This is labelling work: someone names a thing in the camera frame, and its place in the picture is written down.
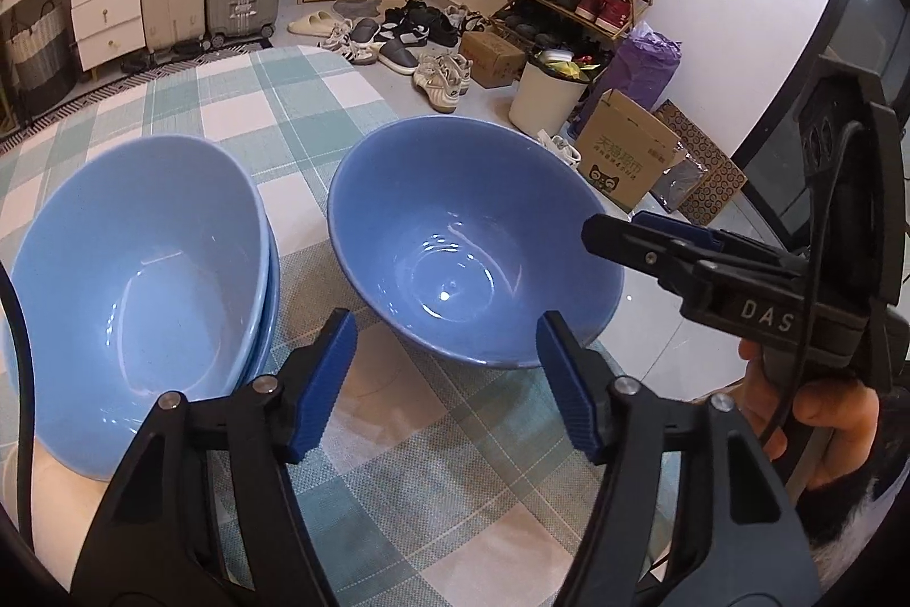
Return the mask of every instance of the cardboard box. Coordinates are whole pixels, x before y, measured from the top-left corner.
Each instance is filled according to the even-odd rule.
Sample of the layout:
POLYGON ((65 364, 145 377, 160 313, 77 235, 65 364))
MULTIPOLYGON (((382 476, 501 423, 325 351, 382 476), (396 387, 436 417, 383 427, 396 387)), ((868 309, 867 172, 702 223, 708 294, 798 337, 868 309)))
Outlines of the cardboard box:
POLYGON ((459 52, 474 61, 470 77, 484 88, 511 85, 524 67, 524 52, 488 31, 464 33, 459 52))
POLYGON ((608 90, 575 142, 579 172, 630 212, 667 168, 685 157, 679 137, 617 90, 608 90))

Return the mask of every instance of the bowl rim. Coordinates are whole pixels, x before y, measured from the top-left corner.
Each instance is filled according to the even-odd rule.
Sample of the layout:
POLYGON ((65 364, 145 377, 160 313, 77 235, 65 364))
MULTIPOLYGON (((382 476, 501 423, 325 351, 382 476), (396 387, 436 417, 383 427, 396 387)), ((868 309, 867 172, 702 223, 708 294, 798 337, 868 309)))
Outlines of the bowl rim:
MULTIPOLYGON (((451 350, 449 350, 447 348, 442 348, 441 346, 438 346, 432 342, 429 342, 429 340, 427 340, 426 338, 420 337, 420 335, 418 335, 416 332, 408 329, 407 327, 404 327, 401 322, 396 321, 394 319, 394 317, 391 316, 391 314, 387 310, 384 309, 384 307, 381 307, 378 303, 376 303, 372 300, 370 295, 366 292, 365 287, 363 286, 362 282, 358 280, 356 275, 354 275, 354 272, 351 270, 347 257, 344 256, 343 251, 338 249, 338 246, 340 245, 340 236, 338 235, 338 225, 337 225, 337 218, 336 218, 336 213, 337 213, 336 208, 338 205, 338 191, 334 188, 334 185, 338 181, 338 177, 341 175, 344 175, 345 170, 350 167, 351 157, 354 154, 354 152, 357 152, 357 149, 361 148, 363 146, 364 142, 367 142, 368 140, 370 140, 371 137, 375 136, 376 134, 381 133, 381 131, 385 131, 385 130, 392 129, 392 128, 399 127, 399 126, 420 126, 420 124, 418 124, 418 122, 429 121, 429 119, 432 119, 433 121, 439 121, 440 119, 447 119, 448 121, 455 121, 455 119, 458 119, 461 122, 467 122, 468 126, 474 126, 474 127, 480 128, 480 129, 488 129, 488 130, 491 130, 494 128, 496 130, 502 130, 504 133, 507 134, 507 136, 511 136, 513 138, 520 138, 520 140, 522 140, 524 142, 529 142, 531 144, 536 145, 540 149, 540 152, 543 152, 543 154, 547 154, 548 157, 552 157, 553 161, 555 163, 558 163, 563 168, 569 169, 569 166, 566 166, 566 164, 563 163, 563 161, 561 161, 561 159, 556 154, 554 154, 553 152, 549 152, 549 150, 547 150, 547 148, 539 145, 538 142, 536 142, 535 140, 532 140, 526 134, 521 133, 520 131, 512 129, 510 127, 507 127, 503 124, 499 124, 497 122, 488 122, 485 119, 474 119, 473 117, 462 116, 459 114, 422 114, 420 116, 407 117, 404 119, 396 119, 395 122, 389 122, 388 124, 383 124, 381 127, 377 127, 375 130, 371 131, 370 133, 367 133, 367 135, 365 135, 364 138, 360 142, 358 142, 350 150, 348 150, 348 153, 344 156, 344 158, 338 164, 338 168, 335 170, 335 175, 332 176, 332 181, 331 181, 331 184, 329 185, 329 199, 328 199, 328 202, 326 202, 326 220, 329 223, 329 239, 331 240, 332 248, 335 252, 335 257, 338 258, 338 264, 341 266, 341 270, 342 270, 342 272, 344 272, 344 275, 350 281, 350 284, 352 286, 354 286, 354 290, 357 291, 358 295, 363 299, 363 301, 367 304, 367 306, 370 307, 370 309, 372 309, 374 312, 376 312, 379 315, 379 317, 387 325, 389 325, 390 327, 392 327, 395 330, 395 332, 398 332, 398 333, 404 335, 405 337, 408 337, 409 340, 412 340, 413 342, 415 342, 417 345, 421 346, 422 348, 426 348, 427 350, 431 351, 432 353, 436 353, 442 357, 446 357, 449 360, 455 360, 455 361, 458 361, 461 363, 467 363, 472 366, 483 366, 483 367, 485 367, 485 369, 497 369, 497 370, 538 369, 540 367, 540 360, 537 357, 534 357, 533 360, 516 360, 516 361, 481 360, 478 357, 471 357, 471 356, 463 355, 460 353, 453 353, 451 350)), ((596 195, 595 191, 593 190, 593 187, 591 187, 590 184, 588 184, 588 181, 585 181, 584 177, 582 177, 581 174, 579 174, 579 172, 577 172, 577 171, 574 171, 574 175, 576 177, 581 178, 581 182, 585 186, 585 189, 586 189, 585 193, 587 193, 587 195, 590 198, 590 203, 592 205, 591 207, 593 207, 591 216, 594 216, 595 214, 606 213, 606 210, 604 209, 603 204, 601 204, 601 202, 599 202, 599 199, 597 198, 597 195, 596 195)), ((621 296, 622 289, 623 289, 623 286, 625 283, 625 270, 622 268, 622 266, 619 266, 617 263, 615 263, 615 265, 617 265, 620 268, 619 275, 620 275, 620 281, 622 282, 622 284, 620 285, 620 290, 617 293, 617 296, 621 296)), ((598 325, 598 329, 594 333, 593 337, 580 337, 579 338, 579 342, 581 343, 581 346, 589 346, 590 343, 593 343, 593 341, 596 340, 602 334, 603 330, 606 329, 606 327, 610 323, 611 319, 613 319, 613 315, 615 315, 616 309, 618 307, 619 307, 619 298, 617 298, 617 300, 616 300, 616 302, 614 302, 611 310, 608 311, 608 313, 606 314, 606 319, 602 322, 602 325, 601 324, 598 325)))
MULTIPOLYGON (((262 195, 259 193, 259 189, 256 186, 256 182, 253 181, 252 176, 247 173, 246 168, 234 157, 230 152, 221 147, 217 142, 213 140, 208 140, 205 137, 195 135, 195 134, 182 134, 182 133, 161 133, 161 134, 147 134, 140 135, 135 140, 130 140, 129 142, 123 142, 120 145, 112 147, 106 152, 102 152, 97 158, 93 158, 91 161, 84 163, 73 175, 67 178, 56 191, 54 191, 49 199, 41 205, 41 208, 38 210, 38 213, 35 215, 32 222, 30 222, 28 229, 23 234, 22 240, 19 243, 19 250, 16 253, 15 260, 13 261, 12 270, 9 272, 10 281, 12 281, 13 286, 15 287, 15 278, 17 268, 20 266, 19 257, 22 252, 22 246, 26 244, 28 236, 32 233, 32 230, 35 229, 35 225, 38 224, 38 221, 41 219, 42 214, 46 211, 47 207, 50 207, 56 199, 65 198, 65 193, 74 188, 73 184, 79 175, 82 175, 89 169, 94 169, 99 167, 99 163, 103 163, 106 160, 111 159, 116 154, 121 154, 126 150, 137 149, 139 147, 146 146, 150 141, 160 142, 162 140, 184 140, 190 141, 194 144, 205 145, 210 148, 213 152, 217 152, 221 157, 225 158, 232 166, 237 169, 238 173, 242 176, 244 183, 246 184, 249 192, 253 196, 253 203, 256 205, 256 212, 258 216, 258 227, 259 227, 259 274, 257 279, 256 292, 253 294, 252 307, 250 309, 249 315, 247 316, 247 328, 244 331, 242 336, 240 347, 237 355, 235 355, 234 360, 231 364, 229 371, 225 374, 225 383, 224 389, 218 396, 227 396, 237 385, 238 380, 242 376, 244 370, 247 366, 247 360, 249 360, 249 354, 252 351, 253 343, 256 341, 258 335, 258 327, 262 317, 263 304, 266 297, 266 288, 268 280, 268 263, 270 262, 270 224, 268 223, 268 217, 266 215, 266 207, 262 202, 262 195)), ((13 351, 10 343, 10 334, 8 331, 8 323, 6 318, 3 318, 3 327, 6 328, 6 331, 3 332, 3 355, 9 358, 7 362, 7 372, 9 372, 10 383, 15 390, 15 393, 18 396, 19 393, 19 378, 18 378, 18 369, 14 367, 15 364, 15 351, 13 351)), ((98 466, 95 470, 86 470, 81 466, 76 466, 72 462, 67 462, 69 457, 62 456, 59 454, 56 446, 49 445, 47 439, 42 433, 38 431, 39 427, 39 416, 38 410, 42 405, 35 405, 35 437, 41 442, 44 448, 55 457, 60 463, 65 465, 67 469, 70 469, 77 474, 84 476, 85 478, 93 478, 98 481, 108 481, 114 475, 117 466, 120 465, 120 461, 117 461, 117 466, 115 470, 111 471, 109 474, 102 473, 102 466, 98 466)))

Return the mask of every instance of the trash can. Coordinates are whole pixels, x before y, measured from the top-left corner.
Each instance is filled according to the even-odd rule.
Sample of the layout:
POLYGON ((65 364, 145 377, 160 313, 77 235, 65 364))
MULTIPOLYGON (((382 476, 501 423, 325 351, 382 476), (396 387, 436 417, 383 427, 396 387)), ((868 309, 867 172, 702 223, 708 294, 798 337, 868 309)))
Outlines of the trash can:
POLYGON ((587 85, 587 80, 561 75, 529 55, 508 119, 531 137, 540 130, 552 137, 569 119, 587 85))

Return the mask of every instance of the stacked bowls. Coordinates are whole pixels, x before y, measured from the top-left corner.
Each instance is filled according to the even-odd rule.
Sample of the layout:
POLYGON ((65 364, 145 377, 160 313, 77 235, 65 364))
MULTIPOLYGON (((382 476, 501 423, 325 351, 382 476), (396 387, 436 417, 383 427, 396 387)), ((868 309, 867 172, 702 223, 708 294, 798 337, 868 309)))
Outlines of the stacked bowls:
MULTIPOLYGON (((279 256, 256 184, 217 145, 128 142, 44 205, 12 273, 35 366, 35 433, 109 480, 158 397, 229 395, 261 373, 279 256)), ((15 354, 6 357, 15 381, 15 354)))

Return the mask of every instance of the plastic bag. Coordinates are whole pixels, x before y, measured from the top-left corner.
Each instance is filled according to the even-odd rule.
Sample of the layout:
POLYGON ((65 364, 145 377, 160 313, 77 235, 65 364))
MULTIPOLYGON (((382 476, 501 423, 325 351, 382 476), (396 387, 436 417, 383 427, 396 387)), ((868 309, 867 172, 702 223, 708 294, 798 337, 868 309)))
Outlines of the plastic bag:
POLYGON ((647 22, 639 22, 629 38, 622 42, 616 56, 597 83, 594 83, 584 105, 572 114, 569 134, 578 137, 598 101, 608 90, 620 90, 640 107, 652 110, 683 59, 681 42, 668 40, 647 22))

